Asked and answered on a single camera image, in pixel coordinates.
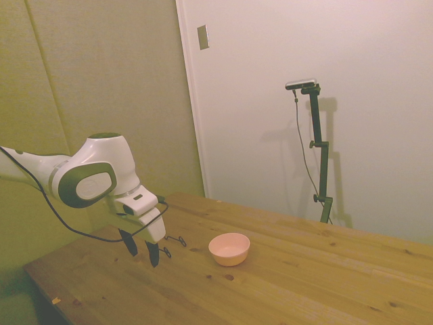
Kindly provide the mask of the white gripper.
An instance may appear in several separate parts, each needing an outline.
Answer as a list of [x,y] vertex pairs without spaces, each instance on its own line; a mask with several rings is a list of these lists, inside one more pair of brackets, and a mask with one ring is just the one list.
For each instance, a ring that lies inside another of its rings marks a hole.
[[[160,261],[160,249],[158,242],[166,235],[166,229],[160,210],[151,204],[133,204],[125,202],[115,202],[108,205],[109,211],[120,220],[123,220],[134,232],[143,228],[139,234],[147,240],[150,263],[152,267],[157,267]],[[137,255],[137,245],[133,235],[119,229],[120,237],[128,252],[134,257]]]

